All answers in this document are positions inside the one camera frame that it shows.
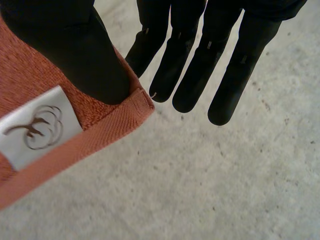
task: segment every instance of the orange fabric edge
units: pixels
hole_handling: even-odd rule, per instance
[[[138,88],[96,125],[53,149],[0,186],[0,210],[76,162],[129,134],[153,111],[154,105],[147,93]]]

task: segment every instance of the textured orange fabric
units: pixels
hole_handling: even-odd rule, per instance
[[[106,147],[139,127],[154,105],[137,76],[117,52],[131,79],[131,95],[120,105],[106,105],[75,88],[40,53],[20,41],[0,19],[0,118],[60,85],[84,132],[21,171],[0,153],[0,209],[84,157]]]

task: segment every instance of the black gloved finger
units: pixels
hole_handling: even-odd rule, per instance
[[[137,0],[142,31],[125,57],[138,77],[146,71],[165,42],[171,0]]]
[[[275,37],[280,25],[281,21],[244,13],[239,39],[208,111],[213,124],[221,126],[231,119],[261,53]]]
[[[231,29],[241,13],[240,6],[209,0],[199,47],[174,94],[174,108],[187,113],[196,105],[222,55]]]
[[[172,1],[172,35],[149,90],[156,102],[165,102],[172,94],[195,42],[205,7],[205,0]]]
[[[110,105],[121,103],[129,95],[129,77],[92,0],[13,3],[16,5],[5,4],[9,12],[13,7],[18,9],[13,15],[1,7],[8,27],[55,64],[80,91]]]

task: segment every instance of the glove finger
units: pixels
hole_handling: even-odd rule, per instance
[[[229,122],[261,53],[280,25],[281,21],[258,18],[245,12],[239,39],[208,111],[213,124],[221,126]]]
[[[239,6],[230,7],[213,0],[208,2],[199,47],[172,100],[177,111],[187,113],[196,105],[226,47],[231,29],[240,13]]]
[[[136,35],[125,60],[138,77],[146,71],[165,42],[170,4],[170,0],[137,0],[142,31]]]
[[[149,90],[156,102],[165,102],[171,96],[195,42],[205,6],[204,0],[173,0],[172,35]]]

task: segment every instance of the white label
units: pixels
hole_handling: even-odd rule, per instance
[[[0,119],[0,152],[19,171],[82,131],[56,86]]]

